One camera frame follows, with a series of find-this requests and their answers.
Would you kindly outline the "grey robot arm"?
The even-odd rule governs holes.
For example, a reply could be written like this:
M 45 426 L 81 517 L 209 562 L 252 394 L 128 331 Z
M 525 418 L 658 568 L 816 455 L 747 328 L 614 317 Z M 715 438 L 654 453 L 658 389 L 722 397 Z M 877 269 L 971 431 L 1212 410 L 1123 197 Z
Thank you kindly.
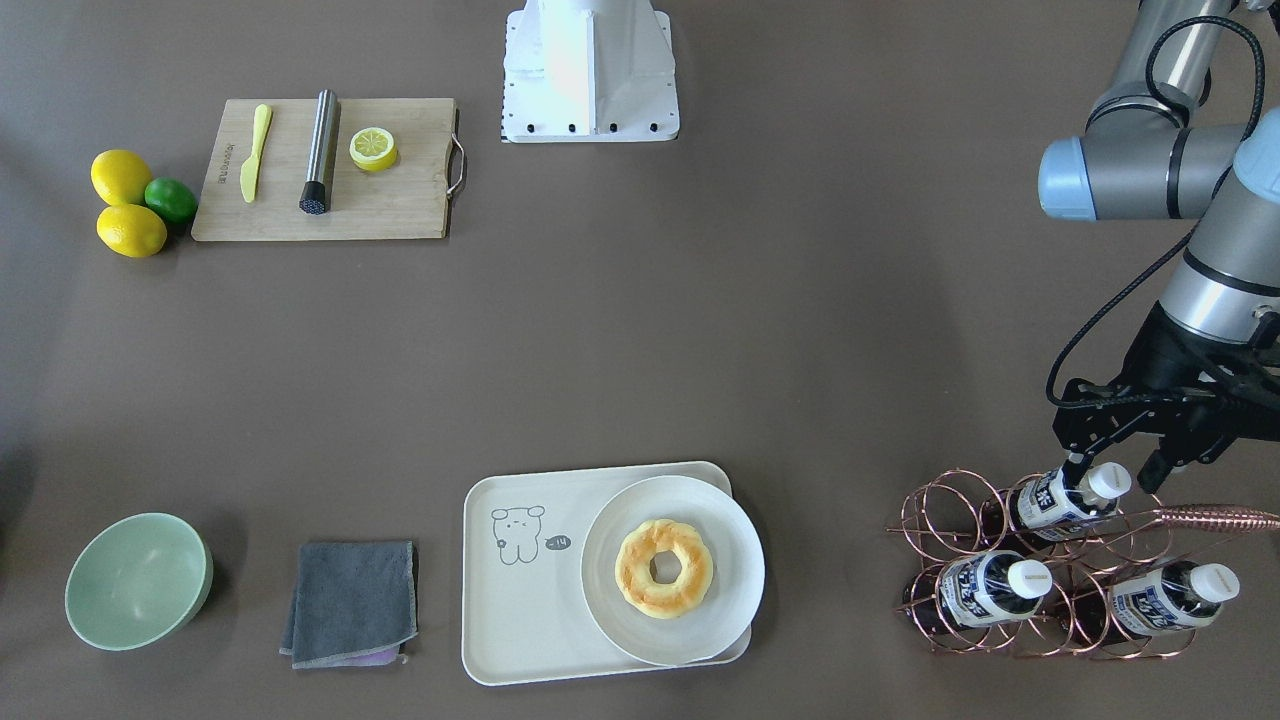
M 1257 38 L 1233 1 L 1143 1 L 1107 91 L 1079 136 L 1041 160 L 1043 211 L 1076 222 L 1192 219 L 1175 261 L 1107 383 L 1070 380 L 1053 432 L 1082 477 L 1111 445 L 1158 441 L 1138 482 L 1155 493 L 1176 469 L 1215 461 L 1236 439 L 1277 438 L 1277 111 L 1265 111 Z M 1210 64 L 1231 31 L 1254 58 L 1254 101 L 1236 126 L 1194 126 Z

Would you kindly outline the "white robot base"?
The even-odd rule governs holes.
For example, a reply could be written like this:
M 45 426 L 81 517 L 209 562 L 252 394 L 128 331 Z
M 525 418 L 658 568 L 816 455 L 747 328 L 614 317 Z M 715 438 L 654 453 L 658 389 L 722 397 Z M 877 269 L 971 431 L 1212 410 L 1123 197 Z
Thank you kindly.
M 649 1 L 527 1 L 506 18 L 507 143 L 678 137 L 669 15 Z

